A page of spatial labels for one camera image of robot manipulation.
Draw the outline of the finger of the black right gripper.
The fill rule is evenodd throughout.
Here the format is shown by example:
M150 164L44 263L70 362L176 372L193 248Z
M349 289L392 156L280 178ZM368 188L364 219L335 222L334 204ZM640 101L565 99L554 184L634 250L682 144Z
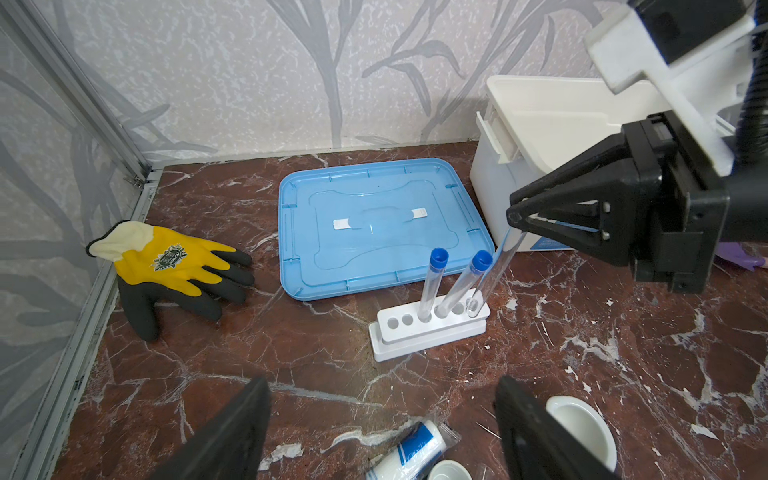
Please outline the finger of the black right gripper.
M511 227L562 243L614 266L627 266L636 233L636 215L606 213L599 206L572 206L534 212L506 211Z
M644 202L646 134L608 136L555 171L510 195L510 212L566 210L595 200L613 212L636 212Z

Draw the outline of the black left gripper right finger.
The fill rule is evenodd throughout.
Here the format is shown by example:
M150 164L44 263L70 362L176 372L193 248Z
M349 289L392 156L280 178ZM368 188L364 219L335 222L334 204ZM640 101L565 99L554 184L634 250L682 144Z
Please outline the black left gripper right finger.
M513 377L500 378L493 407L511 479L617 477Z

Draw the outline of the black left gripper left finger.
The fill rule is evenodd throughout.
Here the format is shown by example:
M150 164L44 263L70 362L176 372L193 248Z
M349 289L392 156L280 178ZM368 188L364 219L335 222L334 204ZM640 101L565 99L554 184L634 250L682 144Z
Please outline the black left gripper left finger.
M268 382L255 377L149 477L255 479L270 416Z

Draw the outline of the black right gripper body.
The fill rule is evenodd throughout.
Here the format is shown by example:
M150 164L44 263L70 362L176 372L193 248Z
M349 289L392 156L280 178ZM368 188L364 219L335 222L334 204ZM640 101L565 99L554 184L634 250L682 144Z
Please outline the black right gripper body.
M677 294L700 294L709 279L730 196L708 157L671 110L641 122L659 182L630 250L640 282Z

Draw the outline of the white stoppered test tube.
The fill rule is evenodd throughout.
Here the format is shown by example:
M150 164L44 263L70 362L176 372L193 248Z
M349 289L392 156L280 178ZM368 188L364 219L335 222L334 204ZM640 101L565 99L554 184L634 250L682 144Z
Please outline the white stoppered test tube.
M525 240L527 233L510 227L505 234L503 242L494 254L494 262L487 273L480 279L473 295L468 299L467 314L477 317L483 306L488 302L501 277L507 271L512 258Z

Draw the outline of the blue capped test tube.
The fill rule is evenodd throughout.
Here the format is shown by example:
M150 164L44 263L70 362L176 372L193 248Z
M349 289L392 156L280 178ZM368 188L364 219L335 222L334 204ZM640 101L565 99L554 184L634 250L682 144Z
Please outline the blue capped test tube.
M436 307L438 318L446 318L454 307L462 300L466 292L473 287L478 279L491 267L493 255L486 250L479 250L471 259L458 280Z
M445 267L448 263L449 253L444 248L435 248L431 251L429 266L425 277L424 287L417 311L417 317L421 322L429 322L432 309L437 296Z

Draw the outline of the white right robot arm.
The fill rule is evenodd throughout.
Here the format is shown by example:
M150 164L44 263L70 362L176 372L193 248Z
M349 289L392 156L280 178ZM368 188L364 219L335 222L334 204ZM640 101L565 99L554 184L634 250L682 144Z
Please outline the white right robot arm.
M508 224L698 294L723 242L767 239L767 5L630 1L585 38L606 86L666 111L514 192Z

